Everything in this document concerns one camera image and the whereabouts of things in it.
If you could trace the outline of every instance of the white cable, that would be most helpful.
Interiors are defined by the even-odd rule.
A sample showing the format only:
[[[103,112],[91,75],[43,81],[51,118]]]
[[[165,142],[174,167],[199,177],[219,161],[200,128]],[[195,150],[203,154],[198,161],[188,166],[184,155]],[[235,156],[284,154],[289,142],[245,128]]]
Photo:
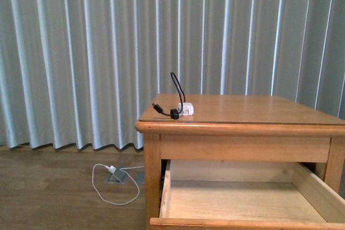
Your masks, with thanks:
[[[132,181],[134,182],[136,188],[138,189],[138,193],[137,193],[137,195],[135,196],[134,199],[131,199],[130,201],[128,201],[128,202],[126,202],[126,203],[114,203],[114,202],[110,202],[110,201],[108,201],[108,200],[105,200],[105,199],[101,196],[101,194],[99,193],[99,191],[97,190],[97,188],[95,187],[95,184],[94,184],[94,181],[93,181],[93,178],[94,178],[94,170],[95,170],[96,166],[98,166],[98,165],[104,166],[104,167],[105,167],[106,169],[108,169],[108,170],[110,169],[110,167],[109,167],[109,166],[106,166],[106,165],[104,165],[104,164],[95,164],[95,165],[93,166],[93,169],[92,169],[92,186],[93,186],[93,188],[96,190],[98,196],[99,196],[103,201],[105,201],[105,202],[107,202],[107,203],[110,203],[110,204],[113,204],[113,205],[123,206],[123,205],[127,205],[127,204],[129,204],[129,203],[131,203],[131,202],[133,202],[134,200],[137,199],[137,197],[138,197],[139,194],[140,194],[139,186],[138,186],[138,184],[136,183],[136,181],[129,175],[129,173],[126,172],[126,171],[124,171],[124,170],[136,169],[136,168],[143,168],[144,166],[136,166],[136,167],[128,167],[128,168],[120,168],[120,169],[119,169],[121,172],[126,173],[126,174],[132,179]]]

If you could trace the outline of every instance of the white plug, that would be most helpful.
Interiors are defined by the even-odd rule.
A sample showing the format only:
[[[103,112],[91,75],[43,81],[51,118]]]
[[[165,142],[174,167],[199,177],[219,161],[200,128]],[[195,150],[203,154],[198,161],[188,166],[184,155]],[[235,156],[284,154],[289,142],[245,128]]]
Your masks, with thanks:
[[[181,103],[179,102],[177,104],[177,110],[181,110]],[[194,114],[194,107],[193,104],[190,102],[184,102],[183,103],[183,111],[181,112],[180,115],[188,116],[188,115],[193,115]]]
[[[106,168],[108,169],[108,172],[110,172],[110,173],[114,173],[115,171],[116,171],[116,167],[114,167],[114,166],[106,166]]]

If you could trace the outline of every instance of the charging cable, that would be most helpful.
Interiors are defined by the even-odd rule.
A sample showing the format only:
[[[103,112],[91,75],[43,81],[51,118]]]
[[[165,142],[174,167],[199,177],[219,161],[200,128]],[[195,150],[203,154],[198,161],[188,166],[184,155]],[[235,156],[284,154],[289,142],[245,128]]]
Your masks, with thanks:
[[[126,203],[114,203],[114,202],[105,200],[105,199],[102,197],[102,195],[101,195],[101,194],[99,193],[99,191],[97,190],[97,188],[96,188],[96,186],[95,186],[95,184],[94,184],[94,180],[93,180],[93,178],[94,178],[94,171],[95,171],[95,168],[96,168],[97,166],[103,166],[103,167],[105,167],[110,173],[114,173],[114,172],[116,171],[116,168],[115,168],[114,166],[110,166],[110,167],[109,167],[109,166],[106,166],[106,165],[104,165],[104,164],[95,164],[95,165],[93,166],[93,168],[92,168],[92,186],[93,186],[93,188],[96,190],[98,196],[99,196],[103,201],[105,201],[105,202],[107,202],[107,203],[110,203],[110,204],[113,204],[113,205],[123,206],[123,205],[127,205],[127,204],[129,204],[129,203],[131,203],[131,202],[133,202],[134,200],[137,199],[137,197],[138,197],[139,194],[140,194],[139,186],[138,186],[138,184],[136,183],[136,181],[135,181],[135,180],[129,175],[129,173],[128,173],[127,171],[125,171],[125,170],[136,169],[136,168],[143,168],[144,166],[136,166],[136,167],[128,167],[128,168],[120,168],[120,169],[119,169],[121,172],[126,173],[126,174],[130,177],[130,179],[132,179],[132,181],[134,182],[136,188],[138,189],[138,193],[137,193],[137,195],[135,196],[135,198],[131,199],[130,201],[128,201],[128,202],[126,202]]]
[[[165,116],[169,116],[174,120],[177,120],[180,116],[180,113],[183,111],[183,103],[185,102],[185,95],[184,92],[182,90],[182,87],[180,85],[180,82],[177,78],[177,76],[175,75],[174,72],[170,72],[170,76],[171,79],[177,89],[178,92],[178,96],[180,97],[180,102],[181,102],[181,109],[178,111],[177,109],[171,109],[170,110],[170,114],[167,114],[163,111],[163,108],[158,104],[158,103],[152,103],[153,108],[160,114],[165,115]]]

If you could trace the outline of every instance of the drawer bottom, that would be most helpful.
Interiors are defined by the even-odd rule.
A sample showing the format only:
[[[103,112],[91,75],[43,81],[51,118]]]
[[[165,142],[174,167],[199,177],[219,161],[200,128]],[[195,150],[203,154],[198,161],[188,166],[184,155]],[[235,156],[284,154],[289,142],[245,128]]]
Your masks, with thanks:
[[[167,218],[326,222],[292,183],[172,181]]]

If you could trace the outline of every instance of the black cable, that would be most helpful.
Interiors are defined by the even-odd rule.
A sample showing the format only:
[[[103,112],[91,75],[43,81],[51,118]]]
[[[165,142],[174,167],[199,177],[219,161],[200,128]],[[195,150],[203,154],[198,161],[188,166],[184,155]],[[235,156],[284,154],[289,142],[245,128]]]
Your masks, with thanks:
[[[171,76],[171,79],[172,79],[176,89],[177,89],[178,96],[180,97],[181,109],[179,111],[177,109],[171,109],[170,114],[167,114],[163,111],[163,108],[158,103],[152,103],[152,106],[158,113],[163,114],[165,116],[170,116],[172,119],[176,120],[179,118],[179,114],[183,111],[183,103],[185,102],[185,94],[182,90],[180,82],[179,82],[177,76],[175,75],[175,73],[170,72],[170,76]]]
[[[177,81],[177,83],[178,83],[178,87],[179,87],[180,91],[181,91],[182,94],[183,94],[183,102],[185,102],[185,95],[184,95],[184,92],[183,92],[183,90],[182,90],[182,87],[181,87],[181,85],[180,85],[180,82],[179,82],[179,80],[177,79],[175,73],[174,73],[174,72],[170,72],[170,76],[171,76],[171,79],[172,79],[172,81],[174,82],[175,87],[176,87],[176,89],[177,89],[177,91],[178,91],[176,82],[175,82],[175,80],[174,80],[174,77],[175,77],[175,79],[176,79],[176,81]]]
[[[175,85],[176,89],[177,89],[178,96],[180,97],[181,110],[178,112],[178,114],[180,114],[180,113],[183,111],[183,103],[185,102],[185,95],[184,95],[184,92],[183,92],[183,90],[182,90],[182,88],[181,88],[180,82],[178,81],[178,78],[177,78],[177,76],[175,75],[175,73],[174,73],[174,72],[170,72],[170,76],[171,76],[172,81],[174,82],[174,85]]]

